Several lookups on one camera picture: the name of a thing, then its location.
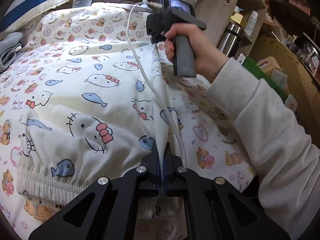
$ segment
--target metal screw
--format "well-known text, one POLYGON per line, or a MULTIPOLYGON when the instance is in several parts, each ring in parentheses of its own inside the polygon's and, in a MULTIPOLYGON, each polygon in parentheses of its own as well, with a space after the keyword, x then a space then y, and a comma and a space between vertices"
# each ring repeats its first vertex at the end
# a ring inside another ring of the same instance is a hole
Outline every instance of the metal screw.
POLYGON ((187 168, 186 168, 186 167, 183 167, 183 166, 180 166, 180 167, 178 167, 177 171, 178 171, 179 173, 186 173, 186 172, 187 172, 187 168))
POLYGON ((223 185, 226 182, 226 180, 222 177, 217 177, 214 181, 219 185, 223 185))
POLYGON ((106 177, 102 177, 102 178, 98 179, 98 183, 100 185, 105 185, 108 183, 108 179, 106 177))
POLYGON ((145 166, 139 166, 136 171, 139 173, 144 173, 146 172, 147 168, 145 166))

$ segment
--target white tube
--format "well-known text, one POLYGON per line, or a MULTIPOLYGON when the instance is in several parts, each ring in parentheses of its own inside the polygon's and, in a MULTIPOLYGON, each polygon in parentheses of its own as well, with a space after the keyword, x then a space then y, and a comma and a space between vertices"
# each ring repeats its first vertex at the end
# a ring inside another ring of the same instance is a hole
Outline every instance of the white tube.
MULTIPOLYGON (((178 144, 179 144, 179 148, 180 148, 180 152, 181 152, 182 164, 183 164, 184 167, 187 167, 187 155, 186 155, 186 150, 185 150, 185 148, 184 148, 184 144, 183 144, 183 141, 182 141, 180 132, 179 132, 179 130, 177 129, 175 123, 174 123, 174 120, 173 120, 173 118, 172 118, 172 116, 171 116, 171 114, 170 114, 170 112, 169 112, 169 110, 168 110, 168 108, 167 108, 167 106, 166 106, 165 101, 161 98, 161 96, 159 95, 158 91, 154 88, 153 84, 151 83, 151 81, 148 79, 146 73, 144 72, 144 69, 143 69, 142 64, 141 64, 141 62, 140 62, 140 60, 139 60, 139 57, 138 57, 138 55, 137 55, 137 53, 136 53, 136 50, 134 49, 134 47, 133 47, 133 45, 132 45, 132 43, 131 43, 131 41, 130 41, 130 39, 129 39, 129 25, 130 25, 130 20, 131 20, 132 12, 133 12, 133 10, 134 10, 134 8, 135 8, 136 6, 141 5, 142 3, 143 3, 143 2, 138 2, 138 3, 136 3, 136 4, 132 7, 132 9, 131 9, 131 11, 130 11, 130 13, 129 13, 128 24, 127 24, 127 30, 126 30, 125 37, 127 38, 127 42, 128 42, 128 44, 129 44, 129 46, 130 46, 130 48, 131 48, 131 50, 132 50, 132 52, 133 52, 133 55, 134 55, 134 57, 135 57, 138 65, 139 65, 139 68, 140 68, 140 71, 141 71, 141 74, 142 74, 144 80, 146 81, 146 83, 148 84, 148 86, 150 87, 150 89, 152 90, 152 92, 154 93, 154 95, 156 96, 156 98, 158 99, 160 106, 164 109, 164 112, 166 113, 166 115, 167 115, 167 117, 168 117, 169 124, 170 124, 170 126, 171 126, 171 128, 172 128, 172 131, 173 131, 173 133, 175 134, 175 136, 176 136, 176 138, 177 138, 177 141, 178 141, 178 144)), ((160 4, 153 3, 153 2, 147 2, 147 4, 160 6, 160 4)))

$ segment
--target black mount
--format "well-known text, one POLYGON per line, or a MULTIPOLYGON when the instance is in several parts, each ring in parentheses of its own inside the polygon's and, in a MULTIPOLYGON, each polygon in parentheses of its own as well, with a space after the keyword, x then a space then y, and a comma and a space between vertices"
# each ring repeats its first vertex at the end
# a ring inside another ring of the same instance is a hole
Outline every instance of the black mount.
MULTIPOLYGON (((100 178, 33 231, 29 240, 133 239, 138 198, 157 196, 160 163, 156 143, 141 166, 123 177, 100 178)), ((200 177, 183 168, 167 144, 164 190, 183 197, 188 240, 290 240, 289 235, 225 179, 200 177)))

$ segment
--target white sleeve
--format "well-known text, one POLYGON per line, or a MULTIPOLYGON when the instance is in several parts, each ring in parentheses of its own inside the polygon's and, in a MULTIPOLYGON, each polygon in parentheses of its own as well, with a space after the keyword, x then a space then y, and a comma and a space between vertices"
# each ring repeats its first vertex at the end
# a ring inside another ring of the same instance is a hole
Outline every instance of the white sleeve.
POLYGON ((265 213, 297 239, 320 207, 319 149, 266 81, 234 59, 208 95, 229 113, 259 173, 265 213))

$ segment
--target white bottle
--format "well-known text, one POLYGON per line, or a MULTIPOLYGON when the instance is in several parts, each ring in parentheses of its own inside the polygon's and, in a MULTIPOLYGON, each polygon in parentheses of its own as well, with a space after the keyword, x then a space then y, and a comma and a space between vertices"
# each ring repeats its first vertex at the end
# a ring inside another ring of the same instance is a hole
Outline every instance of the white bottle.
POLYGON ((257 17, 258 17, 258 13, 255 11, 252 11, 249 19, 248 19, 248 23, 247 26, 245 27, 244 31, 251 37, 253 29, 257 23, 257 17))

